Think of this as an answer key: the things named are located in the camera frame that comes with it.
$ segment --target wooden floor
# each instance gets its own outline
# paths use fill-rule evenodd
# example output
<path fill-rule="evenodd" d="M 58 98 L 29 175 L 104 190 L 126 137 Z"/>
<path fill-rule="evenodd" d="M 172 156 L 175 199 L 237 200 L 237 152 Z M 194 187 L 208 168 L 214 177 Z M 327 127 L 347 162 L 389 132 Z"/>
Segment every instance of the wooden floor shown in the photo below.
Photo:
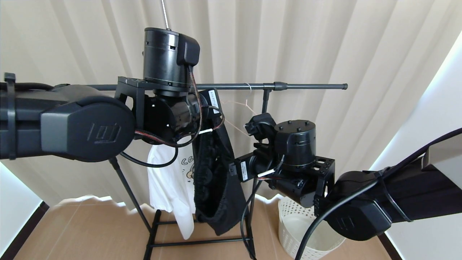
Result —
<path fill-rule="evenodd" d="M 143 207 L 149 221 L 154 211 Z M 174 220 L 169 213 L 164 221 Z M 290 260 L 278 240 L 277 201 L 265 204 L 257 201 L 252 222 L 256 256 L 259 260 Z M 222 237 L 239 237 L 234 227 Z M 16 260 L 141 260 L 148 232 L 136 212 L 129 212 L 113 201 L 91 198 L 66 201 L 52 207 L 23 245 Z M 213 230 L 203 223 L 196 224 L 190 240 L 216 238 Z M 156 242 L 182 241 L 177 226 L 162 225 Z M 246 260 L 249 259 L 241 241 L 207 245 L 155 248 L 152 260 Z M 390 260 L 375 237 L 369 241 L 346 240 L 322 260 Z"/>

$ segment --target black garment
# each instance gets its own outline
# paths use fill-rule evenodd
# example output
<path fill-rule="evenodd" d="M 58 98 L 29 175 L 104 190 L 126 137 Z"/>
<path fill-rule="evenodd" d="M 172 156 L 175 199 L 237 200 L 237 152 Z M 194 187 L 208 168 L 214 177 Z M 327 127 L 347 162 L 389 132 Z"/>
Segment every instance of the black garment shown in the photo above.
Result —
<path fill-rule="evenodd" d="M 220 121 L 204 120 L 202 129 Z M 221 235 L 239 223 L 246 202 L 237 175 L 228 172 L 234 153 L 225 126 L 199 135 L 193 142 L 193 153 L 196 218 Z"/>

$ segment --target white label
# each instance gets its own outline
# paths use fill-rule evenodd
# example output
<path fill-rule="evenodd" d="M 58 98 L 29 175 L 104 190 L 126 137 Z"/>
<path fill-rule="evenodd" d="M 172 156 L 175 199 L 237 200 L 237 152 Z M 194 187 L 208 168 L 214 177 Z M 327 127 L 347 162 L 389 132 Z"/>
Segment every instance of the white label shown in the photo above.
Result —
<path fill-rule="evenodd" d="M 215 90 L 210 90 L 210 91 L 208 92 L 208 95 L 210 96 L 210 102 L 212 103 L 212 106 L 217 107 L 217 108 L 220 108 L 220 107 L 218 106 L 218 101 L 217 101 L 217 96 L 215 95 Z M 214 109 L 214 110 L 213 110 L 213 113 L 214 113 L 214 114 L 218 114 L 218 113 L 220 113 L 220 111 Z"/>
<path fill-rule="evenodd" d="M 247 176 L 247 166 L 245 166 L 245 162 L 241 162 L 241 171 L 242 171 L 242 181 L 246 181 L 248 176 Z"/>

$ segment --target laundry basket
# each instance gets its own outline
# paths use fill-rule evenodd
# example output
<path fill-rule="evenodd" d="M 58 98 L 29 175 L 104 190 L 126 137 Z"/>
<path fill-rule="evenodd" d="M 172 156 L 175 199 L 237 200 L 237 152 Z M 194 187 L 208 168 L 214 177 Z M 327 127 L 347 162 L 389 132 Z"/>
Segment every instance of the laundry basket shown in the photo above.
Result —
<path fill-rule="evenodd" d="M 288 197 L 278 203 L 279 207 L 279 241 L 284 250 L 292 257 L 297 255 L 300 241 L 306 230 L 315 220 L 314 209 L 304 208 Z M 345 238 L 335 232 L 323 221 L 315 229 L 306 244 L 302 260 L 317 260 L 336 249 Z"/>

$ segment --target dark brown baseboard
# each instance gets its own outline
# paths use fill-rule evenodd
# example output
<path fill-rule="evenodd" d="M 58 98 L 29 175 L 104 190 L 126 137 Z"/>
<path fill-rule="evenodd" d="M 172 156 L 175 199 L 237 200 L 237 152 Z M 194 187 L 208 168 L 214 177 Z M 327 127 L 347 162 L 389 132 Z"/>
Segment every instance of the dark brown baseboard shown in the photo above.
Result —
<path fill-rule="evenodd" d="M 378 238 L 390 256 L 391 260 L 403 260 L 385 233 L 378 235 Z"/>
<path fill-rule="evenodd" d="M 16 254 L 18 254 L 21 247 L 26 242 L 27 238 L 31 235 L 32 231 L 34 231 L 37 224 L 42 219 L 43 215 L 47 212 L 50 208 L 45 202 L 42 202 L 39 207 L 35 210 L 26 224 L 23 226 L 21 231 L 18 233 L 16 238 L 11 242 L 10 246 L 6 249 L 3 253 L 0 260 L 13 260 Z"/>

